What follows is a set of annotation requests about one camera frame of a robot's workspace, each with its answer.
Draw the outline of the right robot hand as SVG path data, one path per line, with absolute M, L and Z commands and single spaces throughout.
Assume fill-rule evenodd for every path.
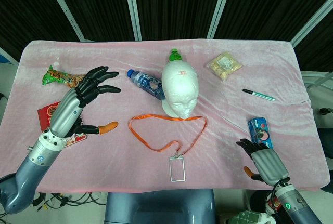
M 236 144 L 245 150 L 257 168 L 258 173 L 255 174 L 248 166 L 243 167 L 247 176 L 252 180 L 264 182 L 272 187 L 290 180 L 289 172 L 273 149 L 245 138 L 240 139 Z

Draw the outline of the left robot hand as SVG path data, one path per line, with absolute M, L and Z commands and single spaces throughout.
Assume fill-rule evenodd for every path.
M 118 122 L 111 122 L 105 126 L 84 125 L 81 113 L 89 103 L 104 93 L 120 93 L 121 89 L 100 85 L 107 79 L 119 75 L 116 71 L 108 71 L 108 66 L 100 66 L 90 70 L 74 88 L 63 97 L 50 120 L 50 131 L 59 138 L 67 138 L 73 134 L 101 135 L 114 130 Z

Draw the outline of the clear badge holder frame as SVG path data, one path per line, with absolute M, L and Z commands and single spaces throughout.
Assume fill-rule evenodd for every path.
M 170 182 L 185 182 L 185 160 L 182 155 L 169 158 Z

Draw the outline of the white foam mannequin head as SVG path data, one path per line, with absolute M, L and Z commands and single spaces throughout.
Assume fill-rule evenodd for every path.
M 170 61 L 162 71 L 162 100 L 164 112 L 170 117 L 186 119 L 197 105 L 198 75 L 186 61 Z

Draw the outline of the red spiral notebook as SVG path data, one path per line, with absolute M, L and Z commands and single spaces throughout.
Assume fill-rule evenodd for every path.
M 44 131 L 45 129 L 50 127 L 50 120 L 53 115 L 53 113 L 56 111 L 58 105 L 60 102 L 55 102 L 53 104 L 49 104 L 43 108 L 38 109 L 38 117 L 39 117 L 39 123 L 41 131 Z M 71 137 L 66 138 L 66 147 L 69 147 L 71 145 L 74 145 L 76 143 L 79 143 L 80 141 L 83 141 L 87 139 L 88 135 L 81 133 L 81 134 L 73 134 Z

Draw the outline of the green orange snack bag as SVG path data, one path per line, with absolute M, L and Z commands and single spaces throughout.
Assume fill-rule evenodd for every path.
M 63 71 L 54 70 L 50 65 L 42 78 L 42 85 L 57 82 L 60 84 L 65 84 L 70 88 L 74 88 L 79 84 L 80 81 L 83 80 L 84 77 L 85 74 L 69 74 Z

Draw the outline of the blue cookie box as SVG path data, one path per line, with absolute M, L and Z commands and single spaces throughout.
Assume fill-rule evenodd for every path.
M 248 122 L 251 141 L 253 143 L 262 143 L 268 148 L 273 149 L 268 124 L 266 118 L 255 117 Z

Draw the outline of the green patterned bag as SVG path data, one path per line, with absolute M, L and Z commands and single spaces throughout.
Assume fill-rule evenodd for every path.
M 266 213 L 246 210 L 226 221 L 227 224 L 267 224 L 272 218 Z

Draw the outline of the pink velvet table cloth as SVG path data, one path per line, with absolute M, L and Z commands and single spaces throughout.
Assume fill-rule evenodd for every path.
M 190 122 L 157 119 L 161 102 L 126 76 L 137 69 L 160 76 L 176 48 L 197 71 L 199 98 Z M 230 52 L 242 67 L 226 81 L 205 64 Z M 274 150 L 291 182 L 318 189 L 330 181 L 327 162 L 293 47 L 282 41 L 188 39 L 154 42 L 70 43 L 32 41 L 24 49 L 0 124 L 0 177 L 14 173 L 41 134 L 38 109 L 60 101 L 63 84 L 42 85 L 49 65 L 84 74 L 105 65 L 119 75 L 108 84 L 120 93 L 99 95 L 88 104 L 85 124 L 118 127 L 64 148 L 41 181 L 40 192 L 143 192 L 184 188 L 264 189 L 244 166 L 255 170 L 236 144 L 249 137 L 247 121 L 265 117 Z M 248 89 L 275 98 L 265 100 Z M 182 155 L 185 182 L 170 182 L 169 158 Z

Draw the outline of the green marker black cap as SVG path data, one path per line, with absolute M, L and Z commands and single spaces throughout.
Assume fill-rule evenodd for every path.
M 262 94 L 262 93 L 251 91 L 251 90 L 248 90 L 248 89 L 245 89 L 245 88 L 243 88 L 242 91 L 245 92 L 245 93 L 248 93 L 250 95 L 265 99 L 265 100 L 275 101 L 275 98 L 273 98 L 271 96 L 268 96 L 268 95 L 265 95 L 265 94 Z

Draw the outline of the blue water bottle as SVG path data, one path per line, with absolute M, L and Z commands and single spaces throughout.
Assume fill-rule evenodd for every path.
M 158 100 L 164 100 L 165 95 L 162 89 L 162 82 L 141 71 L 135 71 L 130 69 L 127 71 L 127 77 L 131 79 L 131 81 L 139 88 L 154 96 Z

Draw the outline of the clear bag beige snacks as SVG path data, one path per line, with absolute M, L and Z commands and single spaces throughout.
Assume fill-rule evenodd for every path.
M 209 69 L 216 77 L 222 81 L 226 81 L 227 78 L 242 67 L 242 64 L 234 58 L 230 52 L 223 52 L 216 58 L 207 62 L 204 66 Z

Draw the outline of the blue-grey robot torso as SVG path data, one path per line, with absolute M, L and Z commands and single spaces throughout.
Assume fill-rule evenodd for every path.
M 213 190 L 109 192 L 104 224 L 216 224 Z

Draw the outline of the green cap bottle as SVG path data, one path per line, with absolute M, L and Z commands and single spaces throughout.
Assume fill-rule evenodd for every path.
M 176 61 L 176 60 L 183 61 L 183 58 L 182 58 L 181 54 L 179 53 L 179 51 L 176 48 L 174 48 L 171 50 L 168 61 L 172 62 L 172 61 Z

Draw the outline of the black pleated curtain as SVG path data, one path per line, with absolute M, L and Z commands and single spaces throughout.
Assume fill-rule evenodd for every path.
M 216 39 L 291 41 L 328 0 L 226 0 Z M 145 41 L 205 38 L 218 0 L 136 0 Z M 127 0 L 65 0 L 95 42 L 135 39 Z M 0 48 L 20 60 L 34 40 L 77 42 L 57 0 L 0 0 Z M 333 10 L 295 47 L 303 71 L 333 72 Z

